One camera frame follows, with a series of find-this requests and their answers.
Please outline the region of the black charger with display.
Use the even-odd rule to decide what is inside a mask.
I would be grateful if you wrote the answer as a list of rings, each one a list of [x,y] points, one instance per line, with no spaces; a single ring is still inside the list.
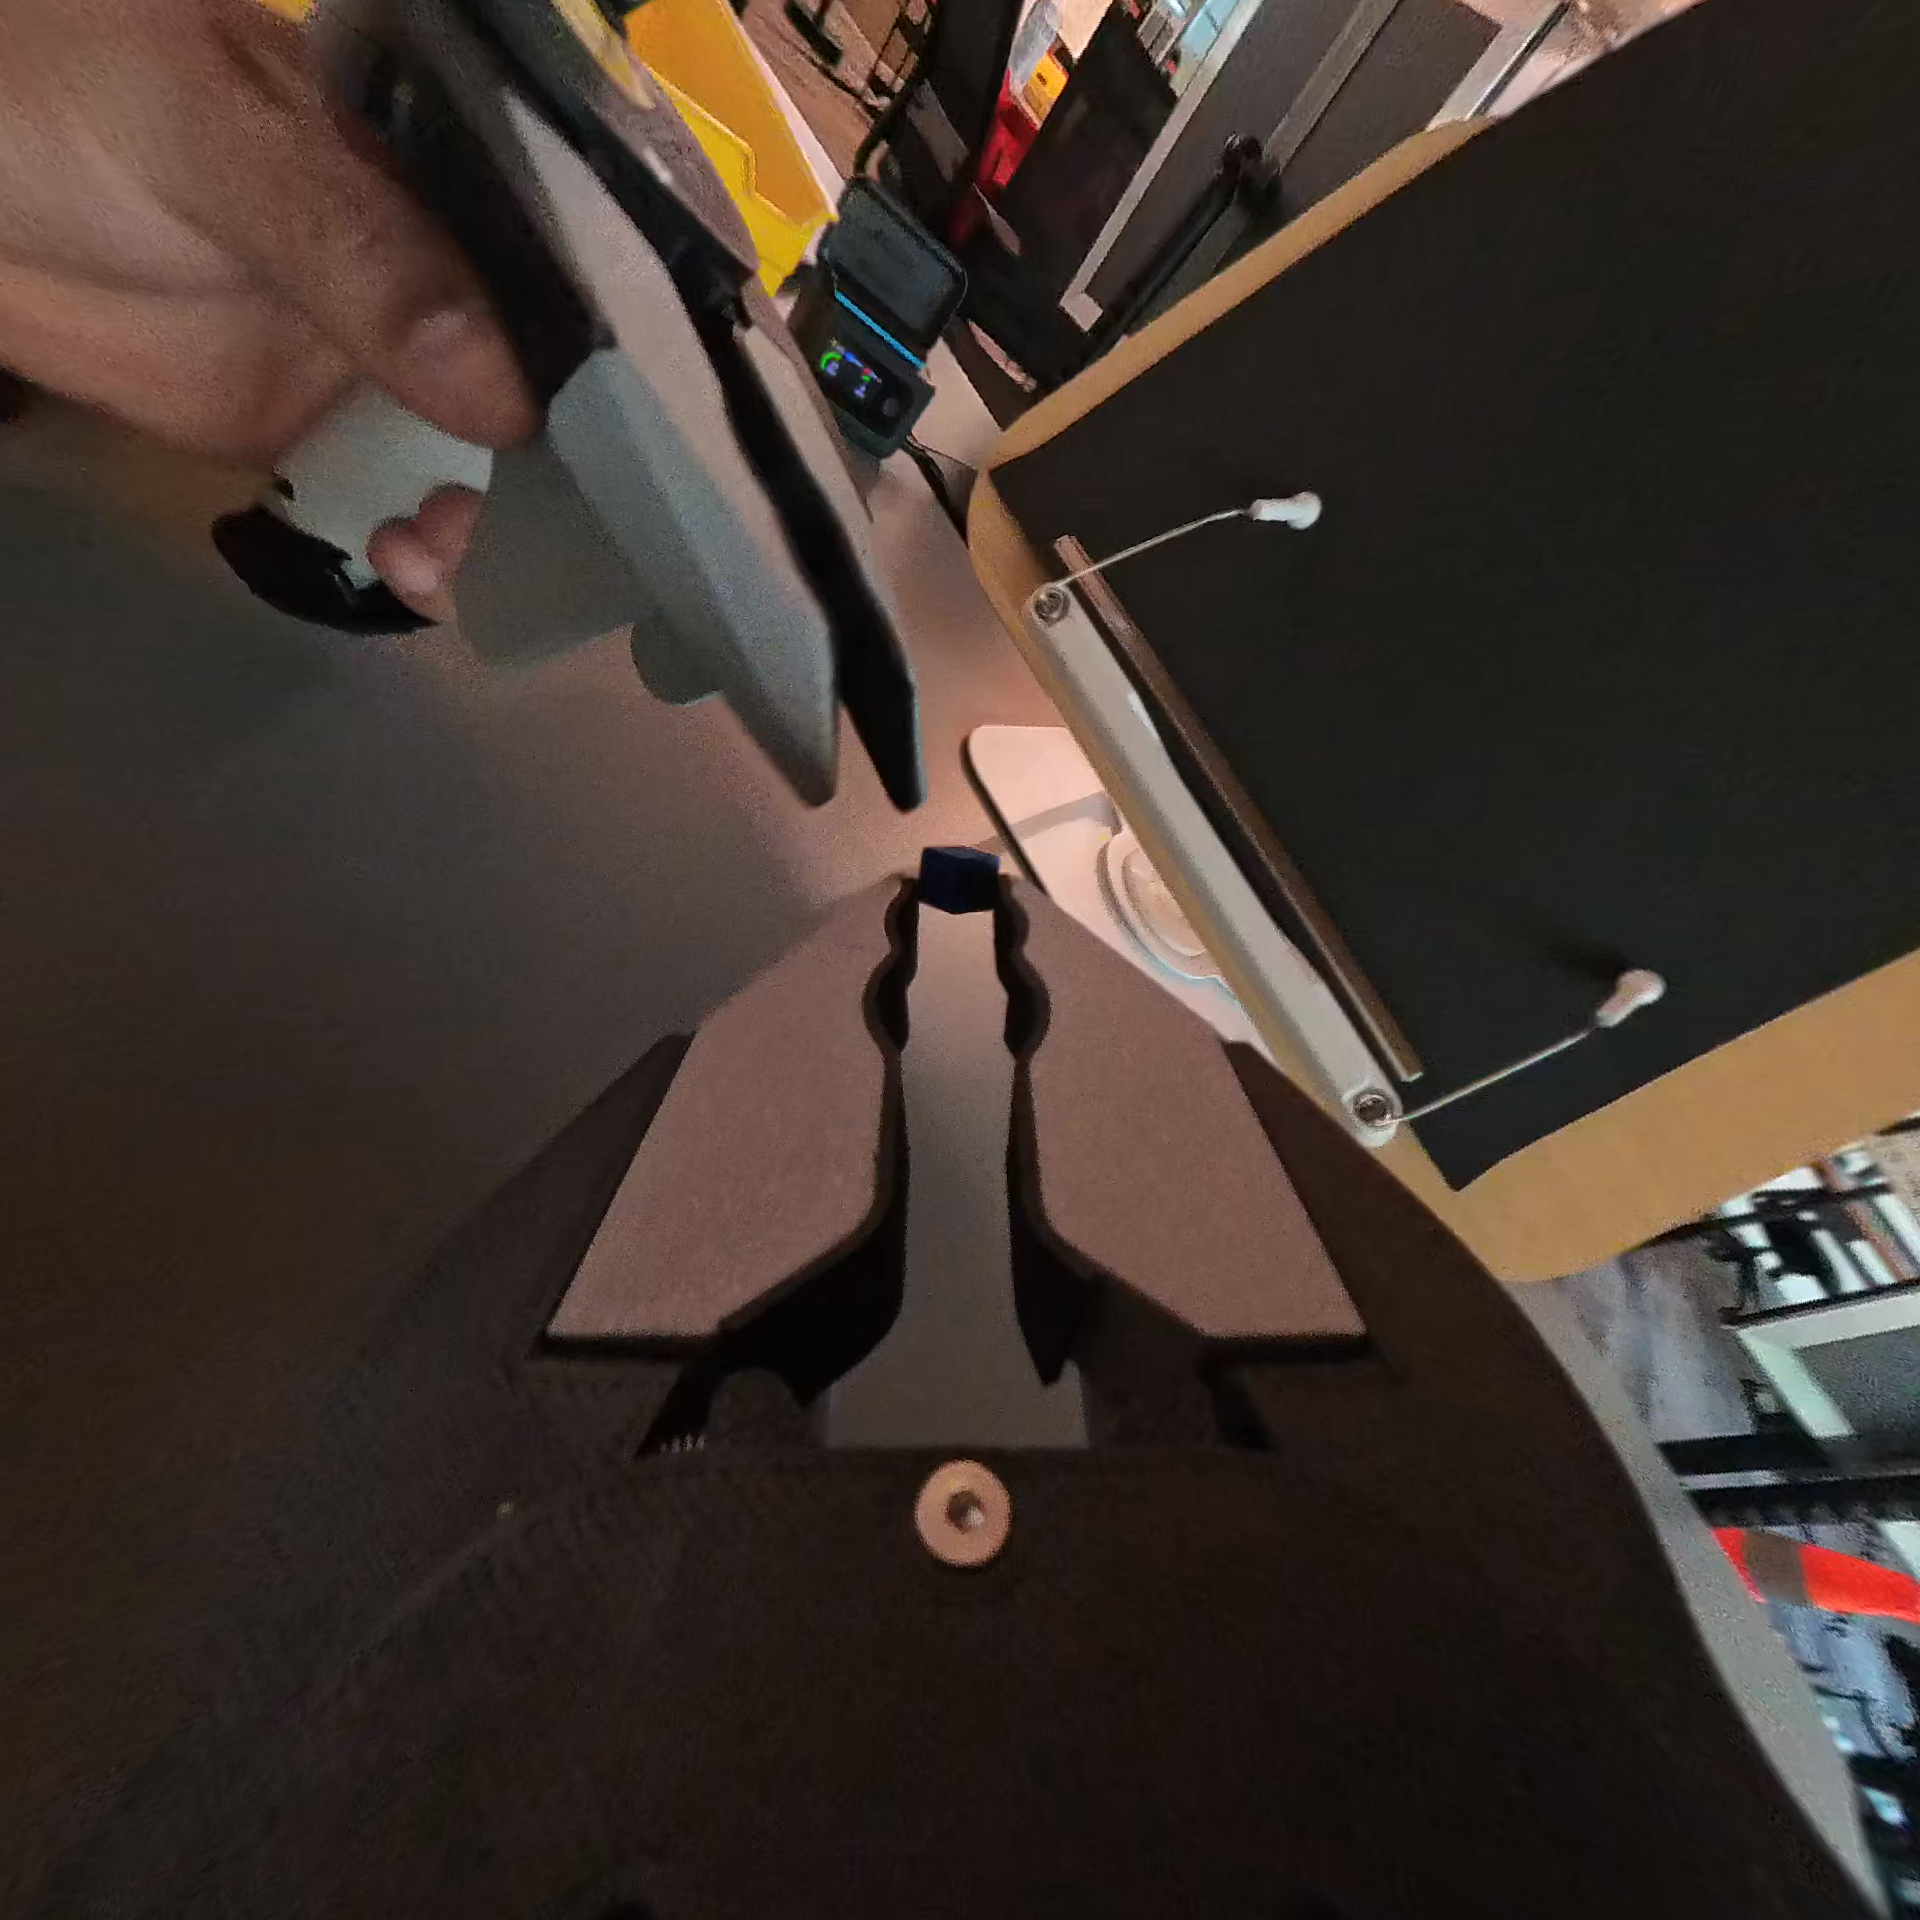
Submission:
[[[960,259],[883,184],[854,179],[787,324],[844,439],[876,460],[912,437],[929,358],[967,298]]]

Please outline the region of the red and white object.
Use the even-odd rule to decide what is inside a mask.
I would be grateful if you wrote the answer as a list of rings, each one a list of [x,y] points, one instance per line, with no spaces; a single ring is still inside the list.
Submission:
[[[1764,1527],[1715,1527],[1712,1539],[1755,1602],[1919,1628],[1919,1582],[1910,1573]]]

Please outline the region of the metal page holder clip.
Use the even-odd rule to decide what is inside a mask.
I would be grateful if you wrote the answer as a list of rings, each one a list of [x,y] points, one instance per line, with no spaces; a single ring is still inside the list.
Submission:
[[[1407,1107],[1394,1094],[1383,1092],[1380,1088],[1364,1088],[1352,1094],[1350,1099],[1350,1117],[1363,1132],[1386,1132],[1393,1134],[1414,1119],[1425,1119],[1435,1112],[1446,1112],[1482,1092],[1500,1088],[1506,1082],[1522,1076],[1524,1071],[1534,1071],[1574,1050],[1587,1044],[1587,1039],[1596,1039],[1600,1034],[1611,1034],[1634,1015],[1643,1012],[1647,1008],[1659,1003],[1667,996],[1667,981],[1664,976],[1634,967],[1617,976],[1611,992],[1592,1010],[1590,1020],[1577,1026],[1575,1030],[1567,1034],[1563,1038],[1536,1046],[1530,1054],[1518,1056],[1503,1067],[1484,1071],[1473,1082],[1452,1088],[1443,1094],[1428,1094],[1415,1107]]]
[[[1070,587],[1100,579],[1126,562],[1142,559],[1150,552],[1161,550],[1164,547],[1202,534],[1218,525],[1243,522],[1252,525],[1279,525],[1288,533],[1307,533],[1318,525],[1318,522],[1322,522],[1322,516],[1324,499],[1310,488],[1294,491],[1288,495],[1256,495],[1246,503],[1240,503],[1236,508],[1216,509],[1188,522],[1180,522],[1161,533],[1121,547],[1100,559],[1079,559],[1070,564],[1065,574],[1039,587],[1035,599],[1041,602],[1046,597],[1060,597]]]

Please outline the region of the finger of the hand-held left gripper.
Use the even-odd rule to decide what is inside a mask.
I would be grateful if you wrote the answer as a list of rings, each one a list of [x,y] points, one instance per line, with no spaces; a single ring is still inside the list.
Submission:
[[[896,594],[849,445],[770,298],[742,298],[735,309],[732,427],[824,614],[833,704],[884,798],[915,811],[927,803],[922,692]]]
[[[625,630],[668,704],[726,704],[807,805],[840,776],[846,516],[833,450],[753,299],[753,235],[673,108],[588,128],[514,90],[480,111],[532,263],[532,440],[494,456],[456,580],[480,658]]]

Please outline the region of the black metal rack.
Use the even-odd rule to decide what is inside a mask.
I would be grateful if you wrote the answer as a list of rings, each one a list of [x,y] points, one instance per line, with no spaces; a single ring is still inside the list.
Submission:
[[[1674,1226],[1734,1278],[1719,1311],[1753,1429],[1670,1443],[1694,1480],[1772,1480],[1818,1517],[1915,1523],[1919,1117]]]

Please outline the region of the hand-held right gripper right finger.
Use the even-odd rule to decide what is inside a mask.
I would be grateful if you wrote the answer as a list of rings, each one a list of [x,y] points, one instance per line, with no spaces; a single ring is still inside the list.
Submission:
[[[1212,1358],[1367,1330],[1209,1022],[1022,880],[992,915],[1015,1064],[1015,1318],[1046,1383],[1134,1306]]]

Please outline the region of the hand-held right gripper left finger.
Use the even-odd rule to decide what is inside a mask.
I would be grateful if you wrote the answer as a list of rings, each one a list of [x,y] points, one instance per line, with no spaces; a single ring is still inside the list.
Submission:
[[[905,1292],[905,992],[918,890],[883,880],[686,1044],[545,1338],[777,1375],[804,1407]]]

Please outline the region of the yellow plastic bin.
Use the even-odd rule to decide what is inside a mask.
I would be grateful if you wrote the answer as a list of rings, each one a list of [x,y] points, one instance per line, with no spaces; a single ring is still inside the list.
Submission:
[[[625,36],[703,142],[751,228],[759,284],[780,298],[835,219],[840,175],[729,3],[643,3]]]

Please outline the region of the person's left hand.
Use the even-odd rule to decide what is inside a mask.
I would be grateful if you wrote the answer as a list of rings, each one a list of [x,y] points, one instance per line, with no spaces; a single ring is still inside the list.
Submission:
[[[542,414],[483,280],[265,4],[2,4],[2,358],[275,467],[377,389],[458,440]]]

